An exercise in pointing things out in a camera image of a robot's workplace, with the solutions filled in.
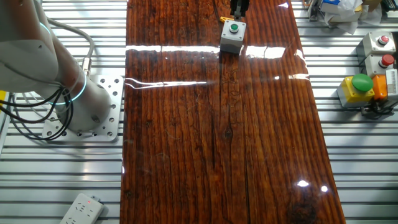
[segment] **yellow button base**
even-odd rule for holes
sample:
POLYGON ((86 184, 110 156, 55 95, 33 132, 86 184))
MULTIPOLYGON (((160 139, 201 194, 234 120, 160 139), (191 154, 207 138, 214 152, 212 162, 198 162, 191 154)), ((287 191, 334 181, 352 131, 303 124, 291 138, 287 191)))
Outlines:
POLYGON ((344 80, 341 82, 341 87, 344 91, 347 103, 357 103, 361 101, 369 102, 374 96, 373 89, 367 92, 361 92, 355 89, 351 82, 352 79, 353 77, 345 77, 344 80))
POLYGON ((5 100, 5 99, 6 99, 6 92, 0 90, 0 100, 5 100))

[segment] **yellow cable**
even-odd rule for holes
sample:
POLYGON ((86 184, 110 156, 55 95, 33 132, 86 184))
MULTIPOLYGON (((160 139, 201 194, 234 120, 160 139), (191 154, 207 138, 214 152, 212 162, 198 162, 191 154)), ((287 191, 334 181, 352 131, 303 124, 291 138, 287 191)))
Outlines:
POLYGON ((303 0, 303 5, 304 6, 306 6, 306 7, 309 7, 309 6, 311 6, 311 3, 312 3, 312 0, 307 4, 307 3, 305 3, 305 0, 303 0))

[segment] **green button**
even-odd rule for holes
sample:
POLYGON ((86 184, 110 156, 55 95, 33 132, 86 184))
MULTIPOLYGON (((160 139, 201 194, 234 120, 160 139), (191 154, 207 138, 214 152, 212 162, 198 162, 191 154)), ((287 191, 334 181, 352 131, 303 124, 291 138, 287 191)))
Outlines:
POLYGON ((239 30, 239 26, 238 26, 237 24, 232 24, 232 25, 229 27, 229 31, 230 31, 231 33, 233 33, 233 34, 237 33, 238 30, 239 30))
POLYGON ((236 25, 236 24, 232 24, 232 25, 231 25, 231 29, 232 29, 232 30, 238 30, 238 28, 239 28, 239 27, 238 27, 238 25, 236 25))
POLYGON ((364 74, 357 74, 352 80, 353 86, 359 91, 369 91, 373 88, 373 81, 371 77, 364 74))

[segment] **white power strip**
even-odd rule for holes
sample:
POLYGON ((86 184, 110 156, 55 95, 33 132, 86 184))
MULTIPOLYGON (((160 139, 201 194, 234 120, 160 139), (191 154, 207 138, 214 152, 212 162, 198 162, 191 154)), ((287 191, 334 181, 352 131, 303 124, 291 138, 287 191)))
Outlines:
POLYGON ((60 224, 94 224, 103 209, 103 204, 79 194, 60 224))

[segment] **emergency stop button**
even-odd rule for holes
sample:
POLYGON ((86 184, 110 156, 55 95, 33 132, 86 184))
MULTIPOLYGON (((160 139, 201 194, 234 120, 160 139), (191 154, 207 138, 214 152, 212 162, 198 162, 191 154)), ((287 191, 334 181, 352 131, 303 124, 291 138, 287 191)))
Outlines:
POLYGON ((383 35, 379 38, 379 44, 385 46, 386 44, 388 44, 388 42, 390 41, 390 38, 388 38, 388 36, 383 35))
POLYGON ((384 55, 380 62, 379 65, 382 68, 387 68, 388 66, 392 65, 394 63, 394 57, 392 55, 384 55))

